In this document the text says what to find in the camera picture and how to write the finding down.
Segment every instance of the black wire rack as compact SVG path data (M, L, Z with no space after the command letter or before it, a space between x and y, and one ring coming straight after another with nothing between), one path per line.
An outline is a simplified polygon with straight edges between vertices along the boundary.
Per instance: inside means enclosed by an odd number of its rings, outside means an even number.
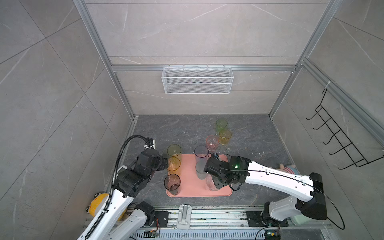
M331 140L332 140L332 138L335 138L337 141L338 141L338 143L341 145L341 149L339 149L339 150L337 150L336 152L334 152L334 153L328 153L329 155L333 155L333 154L336 154L336 153L338 153L338 152L340 152L341 150L344 150L344 152L348 155L348 157L350 158L350 160L353 162L352 164L350 164L350 165L348 165L348 166L346 166L346 167L344 167L344 168L339 168L340 170L342 170L342 169L346 169L347 167L350 167L350 166L352 166L352 165L355 165L356 167L362 167L362 166L364 166L364 165L367 165L367 164L370 164L370 163L372 163L372 162L374 162L374 161L377 161L377 160L379 160L379 159L382 159L382 158L384 158L384 155L382 156L382 157L379 157L379 158L377 158L377 159L375 159L375 160L372 160L372 161L368 161L364 156L363 156L363 154L359 151L359 149L355 146L355 144L353 144L353 142L349 139L349 137L345 134L345 132L341 129L341 127L337 124L337 122L331 117L331 115L327 112L327 110L321 105L322 103L323 103L323 99L324 99L324 96L325 96L325 94L327 93L327 89L324 89L323 90L323 92L322 92L322 94L323 94L323 98L321 99L321 102L320 102L320 104L319 104L319 106L317 106L317 108L315 109L315 111L316 111L316 113L311 117L311 118L307 118L307 120L311 120L313 117L315 117L316 115L318 115L320 118L321 118L321 120L324 122L320 127L318 127L317 129L313 129L313 130L319 130L321 127L323 127L324 125L326 125L327 127L328 127L328 129L331 131L331 133L332 133L332 136L331 136L331 138L329 139L329 141L327 142L327 143L325 143L325 142L323 142L325 145L327 145L327 144L329 144L330 142L331 142ZM324 110L324 112L325 113L327 113L327 115L328 115L328 119L327 120L324 120L324 118L319 114L319 111L320 110ZM329 125L328 125L328 122L330 122L330 121L333 121L335 124L336 124L336 126L337 126L337 129L336 130L332 130L330 127L329 127ZM347 143L347 145L345 145L345 146L343 146L343 144L340 142L340 140L339 140L339 138L336 136L336 134L337 133L339 133L339 134L343 134L345 137L346 137L346 139L348 139L348 141L349 141L349 143ZM357 152L360 154L360 156L361 156L361 160L358 160L358 161L354 161L353 159L352 159L352 157L350 156L350 154L349 154L349 152L346 150L346 147L354 147L356 150L357 150Z

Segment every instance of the gray tile wall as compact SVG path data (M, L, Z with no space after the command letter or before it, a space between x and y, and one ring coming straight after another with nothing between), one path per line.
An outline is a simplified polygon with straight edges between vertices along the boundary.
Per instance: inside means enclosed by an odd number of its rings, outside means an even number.
M229 94L165 94L161 71L118 72L136 114L268 114L289 71L235 71Z
M384 1L345 0L310 59L384 124Z
M328 142L332 133L315 116L315 108L322 98L324 87L306 70L303 70L290 88L285 100L279 107L273 121L282 141L287 147L293 161L302 174L318 172L323 176L324 192L335 202L346 223L344 231L334 227L342 239L382 239L384 207L384 183L381 172L384 170L384 159L357 168L351 164L345 152L335 155L328 153L341 149L335 138ZM383 147L350 115L341 104L327 93L323 106L343 129L347 136L358 147L369 161L383 155ZM319 112L324 119L325 112ZM336 126L329 122L332 129ZM346 138L338 135L346 145ZM360 156L352 147L347 151L354 160ZM330 203L327 205L329 217L341 224L338 214Z
M74 239L128 113L71 0L0 5L0 239Z
M113 64L295 64L321 0L90 0Z

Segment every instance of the transparent cup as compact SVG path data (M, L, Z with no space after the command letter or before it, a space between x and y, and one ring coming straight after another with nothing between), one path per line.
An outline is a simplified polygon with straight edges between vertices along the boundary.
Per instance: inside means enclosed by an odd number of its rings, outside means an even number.
M180 177L176 174L170 174L164 179L164 186L172 195L179 193L180 183Z
M218 136L209 135L207 137L207 148L208 151L214 152L218 146Z
M196 175L201 180L204 180L208 175L208 173L204 172L205 164L205 161L199 161L196 163Z
M223 129L226 129L228 126L228 122L225 118L220 118L216 120L216 131L220 132Z
M177 157L181 154L181 147L177 144L172 144L168 147L167 154L171 157Z
M229 140L231 139L232 137L232 133L227 130L227 129L223 129L220 131L219 133L219 142L223 145L229 143Z
M195 148L196 163L200 161L206 162L208 160L208 148L204 145L199 145Z
M209 190L211 190L211 191L219 190L216 188L215 183L214 183L212 176L210 174L208 174L207 178L205 179L205 182L207 183Z
M170 157L168 159L168 173L180 175L180 159L177 157Z

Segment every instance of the white wire basket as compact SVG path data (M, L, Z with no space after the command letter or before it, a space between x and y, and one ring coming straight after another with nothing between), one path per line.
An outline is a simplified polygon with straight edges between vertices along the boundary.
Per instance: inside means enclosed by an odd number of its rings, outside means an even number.
M229 93L230 67L166 67L161 79L166 94Z

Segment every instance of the metal beam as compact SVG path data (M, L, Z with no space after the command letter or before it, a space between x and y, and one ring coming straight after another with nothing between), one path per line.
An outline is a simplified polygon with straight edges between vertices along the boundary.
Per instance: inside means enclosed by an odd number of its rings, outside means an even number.
M88 12L87 6L84 2L84 0L73 0L74 4L76 5L77 10L79 11L79 14L81 16L81 19L83 20L85 27L87 28L89 35L91 36L91 39L100 55L101 60L103 61L105 68L108 71L109 76L112 79L113 84L116 87L116 90L119 93L119 96L124 104L125 109L127 110L130 118L133 120L135 117L133 110L128 102L127 96L125 95L124 89L121 86L120 81L118 80L115 72L112 70L111 61L109 60L109 57L107 55L107 51L105 50L105 47L103 43L101 42L100 36L97 33L96 27L92 21L92 18Z
M303 66L312 74L324 87L332 81L315 64L305 58ZM359 123L382 145L384 146L384 126L376 120L364 107L357 103L347 92L337 83L327 86L328 92L341 103L349 113L359 121Z
M327 28L329 22L332 20L333 16L335 15L337 9L341 5L343 0L330 0L327 4L327 7L324 10L323 15L320 18L319 23L317 24L312 36L310 37L307 45L305 46L303 52L301 53L301 56L296 64L297 68L296 71L289 76L287 79L287 82L283 86L283 89L281 90L279 96L277 97L277 100L273 107L271 108L271 111L269 112L269 117L273 118L275 115L277 109L280 107L281 102L285 98L285 95L288 93L288 90L291 88L293 82L295 81L296 76L302 69L301 62L304 58L307 58L313 51L313 49L316 46L316 43L319 41L320 37L323 35L325 29Z
M269 65L248 65L248 64L232 64L232 65L112 65L113 71L162 71L167 67L185 67L185 68L206 68L206 67L231 67L233 71L294 71L295 65L287 64L269 64Z

